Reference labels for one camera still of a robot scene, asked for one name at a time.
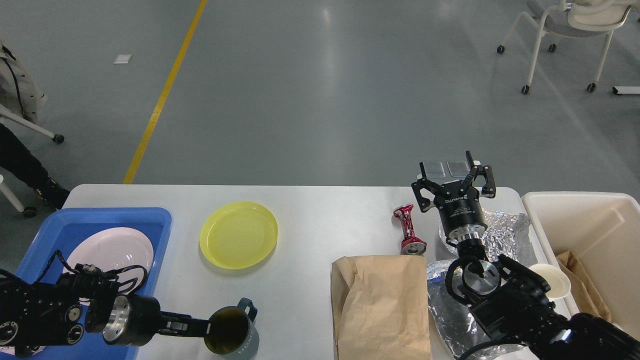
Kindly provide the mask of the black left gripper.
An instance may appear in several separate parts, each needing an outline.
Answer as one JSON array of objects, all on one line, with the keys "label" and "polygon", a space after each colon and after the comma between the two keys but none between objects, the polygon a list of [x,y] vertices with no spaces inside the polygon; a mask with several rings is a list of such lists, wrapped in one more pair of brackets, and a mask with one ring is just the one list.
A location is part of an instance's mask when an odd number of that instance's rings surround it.
[{"label": "black left gripper", "polygon": [[188,314],[161,311],[152,296],[115,298],[102,337],[110,346],[144,346],[158,332],[167,337],[206,337],[211,322]]}]

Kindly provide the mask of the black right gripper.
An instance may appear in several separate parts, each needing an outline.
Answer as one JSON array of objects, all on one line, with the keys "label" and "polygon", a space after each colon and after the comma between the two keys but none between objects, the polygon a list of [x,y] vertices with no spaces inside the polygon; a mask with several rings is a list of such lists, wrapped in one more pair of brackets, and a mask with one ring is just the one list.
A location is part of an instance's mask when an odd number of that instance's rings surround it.
[{"label": "black right gripper", "polygon": [[[438,184],[430,180],[424,162],[419,162],[420,176],[412,182],[412,191],[419,210],[425,214],[438,207],[439,218],[447,240],[482,239],[487,224],[480,197],[494,199],[497,187],[490,165],[483,165],[465,152],[470,167],[464,180]],[[480,191],[473,186],[478,177],[485,183]]]}]

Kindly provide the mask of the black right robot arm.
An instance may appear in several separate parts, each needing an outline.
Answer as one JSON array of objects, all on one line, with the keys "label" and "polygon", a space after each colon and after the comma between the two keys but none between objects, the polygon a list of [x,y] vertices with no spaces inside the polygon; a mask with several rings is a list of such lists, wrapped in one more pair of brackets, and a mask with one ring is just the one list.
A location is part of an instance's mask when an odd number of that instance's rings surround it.
[{"label": "black right robot arm", "polygon": [[464,180],[433,182],[420,162],[422,175],[411,184],[421,212],[438,210],[446,243],[457,250],[446,271],[446,291],[468,308],[489,337],[462,353],[461,359],[514,344],[528,347],[540,360],[637,360],[637,339],[601,317],[558,314],[547,297],[551,286],[541,275],[505,254],[489,259],[480,198],[496,196],[495,179],[491,166],[475,161],[470,151],[465,155],[470,170]]}]

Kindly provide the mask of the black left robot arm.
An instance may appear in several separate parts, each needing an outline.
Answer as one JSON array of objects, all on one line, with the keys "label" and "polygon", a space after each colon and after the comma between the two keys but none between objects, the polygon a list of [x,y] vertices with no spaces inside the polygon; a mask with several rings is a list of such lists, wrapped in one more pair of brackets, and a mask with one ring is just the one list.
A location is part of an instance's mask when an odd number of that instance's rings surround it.
[{"label": "black left robot arm", "polygon": [[54,260],[66,269],[54,284],[43,283],[41,276],[28,283],[1,271],[1,344],[13,347],[17,357],[30,357],[40,347],[73,346],[87,332],[101,333],[110,346],[141,347],[157,334],[203,338],[211,345],[212,321],[162,311],[156,298],[137,294],[146,284],[146,267],[71,267],[60,250],[47,265]]}]

